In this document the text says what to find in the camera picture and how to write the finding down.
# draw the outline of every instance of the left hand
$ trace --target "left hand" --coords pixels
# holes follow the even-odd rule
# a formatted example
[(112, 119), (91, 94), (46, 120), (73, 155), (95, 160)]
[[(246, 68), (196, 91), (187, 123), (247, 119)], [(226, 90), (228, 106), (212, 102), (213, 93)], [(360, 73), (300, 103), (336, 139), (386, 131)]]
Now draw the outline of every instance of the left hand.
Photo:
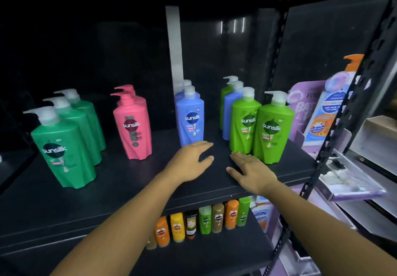
[(214, 156), (208, 156), (199, 162), (201, 153), (208, 150), (214, 144), (212, 142), (198, 141), (181, 148), (163, 171), (169, 177), (176, 180), (177, 184), (192, 181), (212, 164)]

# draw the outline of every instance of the white vertical strip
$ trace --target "white vertical strip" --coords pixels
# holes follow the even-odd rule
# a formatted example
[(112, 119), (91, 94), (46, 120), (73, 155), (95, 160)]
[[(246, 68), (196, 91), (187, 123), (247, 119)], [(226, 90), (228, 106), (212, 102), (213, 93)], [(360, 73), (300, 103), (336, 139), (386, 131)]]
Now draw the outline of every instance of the white vertical strip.
[(174, 95), (182, 91), (183, 63), (181, 21), (178, 6), (166, 6), (168, 44), (170, 46), (171, 73)]

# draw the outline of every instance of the green shampoo bottle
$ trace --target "green shampoo bottle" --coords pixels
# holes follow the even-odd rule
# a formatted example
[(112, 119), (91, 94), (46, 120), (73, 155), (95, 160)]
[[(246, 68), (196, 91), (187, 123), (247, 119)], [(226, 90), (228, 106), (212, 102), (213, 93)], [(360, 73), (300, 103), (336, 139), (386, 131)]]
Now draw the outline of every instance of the green shampoo bottle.
[(221, 109), (220, 109), (220, 121), (219, 126), (221, 131), (223, 131), (223, 110), (224, 110), (224, 103), (225, 103), (225, 96), (233, 92), (233, 82), (238, 81), (239, 78), (235, 75), (225, 76), (224, 79), (229, 79), (227, 82), (227, 87), (221, 90)]
[(285, 106), (285, 92), (265, 93), (273, 94), (273, 97), (270, 104), (262, 106), (258, 111), (253, 154), (264, 163), (272, 164), (281, 159), (295, 112)]
[(97, 113), (95, 113), (94, 104), (86, 100), (81, 100), (76, 89), (59, 90), (55, 91), (54, 93), (64, 94), (69, 103), (72, 105), (73, 109), (83, 110), (87, 114), (88, 121), (92, 130), (94, 131), (99, 150), (103, 151), (106, 148), (105, 138), (103, 137), (102, 128), (100, 127)]
[(94, 165), (76, 122), (60, 120), (52, 106), (32, 109), (41, 125), (31, 133), (62, 187), (81, 188), (95, 179)]
[(43, 100), (52, 102), (57, 114), (62, 119), (71, 120), (78, 124), (85, 145), (87, 146), (88, 153), (91, 156), (92, 163), (94, 165), (99, 164), (102, 161), (102, 157), (100, 155), (100, 149), (95, 133), (91, 128), (87, 114), (82, 110), (72, 109), (72, 106), (64, 96), (50, 97)]
[(248, 154), (254, 141), (255, 123), (261, 104), (254, 100), (255, 89), (243, 88), (243, 97), (233, 103), (230, 124), (230, 150)]

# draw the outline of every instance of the yellow shampoo bottle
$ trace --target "yellow shampoo bottle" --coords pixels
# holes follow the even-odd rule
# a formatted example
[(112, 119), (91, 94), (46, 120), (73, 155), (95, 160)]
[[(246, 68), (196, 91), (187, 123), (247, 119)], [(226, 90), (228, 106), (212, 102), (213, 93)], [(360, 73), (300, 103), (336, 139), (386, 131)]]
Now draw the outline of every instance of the yellow shampoo bottle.
[(183, 224), (183, 214), (172, 214), (171, 217), (172, 236), (176, 243), (181, 243), (185, 239), (185, 225)]

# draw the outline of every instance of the orange pump bottle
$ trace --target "orange pump bottle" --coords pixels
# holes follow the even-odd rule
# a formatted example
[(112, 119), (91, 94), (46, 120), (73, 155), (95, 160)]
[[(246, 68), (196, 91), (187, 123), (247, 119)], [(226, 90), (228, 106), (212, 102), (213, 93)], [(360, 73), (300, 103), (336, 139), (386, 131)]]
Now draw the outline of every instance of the orange pump bottle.
[(154, 229), (154, 235), (156, 236), (157, 243), (160, 247), (165, 247), (170, 243), (170, 231), (168, 230), (167, 219), (162, 216)]
[(236, 227), (238, 211), (239, 211), (239, 202), (237, 200), (231, 200), (226, 204), (226, 210), (224, 215), (226, 229), (231, 230)]

